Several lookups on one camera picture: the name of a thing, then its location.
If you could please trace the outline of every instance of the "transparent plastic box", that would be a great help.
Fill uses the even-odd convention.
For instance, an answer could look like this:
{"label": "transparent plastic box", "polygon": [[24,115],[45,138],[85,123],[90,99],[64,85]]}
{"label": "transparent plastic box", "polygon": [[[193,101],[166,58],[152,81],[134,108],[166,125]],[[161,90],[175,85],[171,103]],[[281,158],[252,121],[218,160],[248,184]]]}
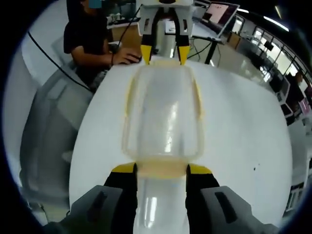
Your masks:
{"label": "transparent plastic box", "polygon": [[134,234],[189,233],[186,167],[203,152],[199,90],[189,67],[157,60],[133,77],[122,149],[137,164]]}
{"label": "transparent plastic box", "polygon": [[133,77],[126,103],[123,151],[135,161],[190,161],[202,154],[199,90],[191,69],[154,61]]}

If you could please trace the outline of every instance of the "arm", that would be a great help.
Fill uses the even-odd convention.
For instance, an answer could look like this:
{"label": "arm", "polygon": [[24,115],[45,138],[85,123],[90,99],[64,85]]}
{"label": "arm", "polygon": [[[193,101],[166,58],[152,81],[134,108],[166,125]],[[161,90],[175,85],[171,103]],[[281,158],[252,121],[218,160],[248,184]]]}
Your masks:
{"label": "arm", "polygon": [[78,46],[71,52],[75,62],[82,66],[104,66],[111,65],[112,54],[92,55],[84,52],[82,46]]}
{"label": "arm", "polygon": [[107,40],[107,39],[104,40],[103,52],[104,52],[105,54],[109,54],[109,53],[110,53],[110,51],[109,51],[109,46],[108,46],[108,40]]}

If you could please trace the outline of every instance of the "person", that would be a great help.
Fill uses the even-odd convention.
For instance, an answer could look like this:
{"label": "person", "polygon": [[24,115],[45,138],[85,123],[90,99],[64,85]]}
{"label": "person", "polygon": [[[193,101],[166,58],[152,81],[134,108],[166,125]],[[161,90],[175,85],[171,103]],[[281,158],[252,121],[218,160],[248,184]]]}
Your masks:
{"label": "person", "polygon": [[76,74],[95,91],[112,65],[139,62],[140,52],[132,48],[120,48],[116,54],[109,51],[107,19],[100,9],[89,7],[89,0],[71,0],[76,8],[70,9],[69,22],[64,31],[64,52],[73,56]]}
{"label": "person", "polygon": [[[295,76],[291,73],[288,73],[285,78],[288,80],[290,84],[290,89],[288,92],[288,96],[286,98],[286,103],[291,108],[292,112],[296,112],[299,107],[299,102],[304,99],[304,96],[299,88],[300,83],[303,81],[302,72],[298,71]],[[287,118],[287,125],[292,124],[295,121],[295,116]]]}

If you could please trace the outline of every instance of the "gray chair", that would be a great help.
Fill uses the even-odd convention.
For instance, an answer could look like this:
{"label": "gray chair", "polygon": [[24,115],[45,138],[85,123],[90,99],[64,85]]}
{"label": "gray chair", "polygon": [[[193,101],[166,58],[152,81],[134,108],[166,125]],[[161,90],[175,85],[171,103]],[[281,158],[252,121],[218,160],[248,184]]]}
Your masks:
{"label": "gray chair", "polygon": [[37,91],[20,147],[21,192],[28,202],[69,208],[70,163],[63,155],[74,148],[91,98],[59,70]]}

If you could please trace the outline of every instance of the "ceiling light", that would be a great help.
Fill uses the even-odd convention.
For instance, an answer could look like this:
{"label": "ceiling light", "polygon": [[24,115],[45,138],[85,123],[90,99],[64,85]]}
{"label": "ceiling light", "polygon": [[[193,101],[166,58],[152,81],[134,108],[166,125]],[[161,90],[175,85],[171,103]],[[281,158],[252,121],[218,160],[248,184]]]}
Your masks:
{"label": "ceiling light", "polygon": [[266,20],[268,20],[268,21],[270,21],[270,22],[276,24],[277,26],[279,26],[279,27],[281,27],[282,29],[284,29],[284,30],[286,30],[287,32],[289,32],[289,29],[288,29],[287,27],[285,27],[283,24],[281,24],[281,23],[279,23],[279,22],[277,22],[277,21],[275,21],[275,20],[273,20],[273,19],[271,19],[271,18],[269,18],[269,17],[266,17],[266,16],[264,16],[263,18],[265,18]]}
{"label": "ceiling light", "polygon": [[245,13],[249,13],[249,11],[244,10],[244,9],[240,9],[240,8],[238,8],[238,9],[237,9],[237,11],[240,11],[240,12],[245,12]]}
{"label": "ceiling light", "polygon": [[275,10],[276,10],[276,12],[277,12],[278,16],[279,16],[280,18],[282,18],[281,13],[279,12],[279,9],[278,9],[278,7],[277,7],[277,6],[275,6]]}

